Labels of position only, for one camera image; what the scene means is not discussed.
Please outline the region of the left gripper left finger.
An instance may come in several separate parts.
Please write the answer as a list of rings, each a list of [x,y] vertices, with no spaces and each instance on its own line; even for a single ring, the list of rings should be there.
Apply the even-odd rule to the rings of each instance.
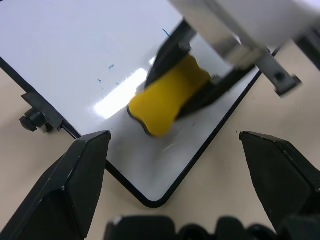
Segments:
[[[39,178],[0,240],[85,240],[100,198],[111,133],[73,142]]]

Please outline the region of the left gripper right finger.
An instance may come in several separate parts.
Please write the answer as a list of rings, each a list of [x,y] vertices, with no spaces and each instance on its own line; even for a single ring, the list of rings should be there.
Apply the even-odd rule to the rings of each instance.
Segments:
[[[239,140],[273,228],[280,231],[290,217],[315,218],[320,223],[320,170],[287,140],[250,131],[242,131]]]

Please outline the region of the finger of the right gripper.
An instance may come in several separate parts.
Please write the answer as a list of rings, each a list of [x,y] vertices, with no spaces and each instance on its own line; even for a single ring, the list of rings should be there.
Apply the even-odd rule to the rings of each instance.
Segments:
[[[157,52],[145,82],[146,87],[157,81],[189,54],[190,42],[195,35],[193,28],[183,20]]]
[[[202,108],[213,104],[226,92],[228,92],[235,84],[242,80],[248,73],[250,73],[255,67],[255,65],[251,65],[246,70],[232,70],[217,83],[214,83],[210,80],[203,87],[201,87],[200,90],[198,90],[190,100],[186,102],[178,114],[178,119],[184,118]]]

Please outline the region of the yellow whiteboard eraser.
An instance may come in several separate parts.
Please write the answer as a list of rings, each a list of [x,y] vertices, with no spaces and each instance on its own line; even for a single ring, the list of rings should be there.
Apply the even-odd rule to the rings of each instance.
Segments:
[[[169,132],[183,106],[211,79],[196,59],[187,55],[176,66],[136,94],[128,113],[145,132],[161,137]]]

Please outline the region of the black whiteboard holder clip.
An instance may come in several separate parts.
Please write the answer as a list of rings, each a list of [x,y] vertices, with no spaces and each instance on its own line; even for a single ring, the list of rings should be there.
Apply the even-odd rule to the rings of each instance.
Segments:
[[[36,108],[45,116],[46,126],[49,132],[53,130],[59,131],[61,129],[63,118],[42,96],[37,92],[27,92],[21,97],[31,108]]]

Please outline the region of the black knurled clamp knob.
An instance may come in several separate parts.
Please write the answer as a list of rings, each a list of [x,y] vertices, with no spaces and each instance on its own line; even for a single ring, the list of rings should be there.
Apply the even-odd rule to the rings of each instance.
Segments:
[[[19,119],[21,126],[31,132],[40,129],[43,133],[48,133],[45,116],[36,108],[31,108]]]

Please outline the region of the white whiteboard with black frame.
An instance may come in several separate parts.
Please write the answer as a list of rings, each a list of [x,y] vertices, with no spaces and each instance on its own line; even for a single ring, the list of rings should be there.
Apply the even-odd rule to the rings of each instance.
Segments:
[[[169,0],[1,0],[0,68],[35,91],[75,137],[108,130],[107,170],[149,208],[163,206],[260,76],[152,137],[127,111],[182,21]]]

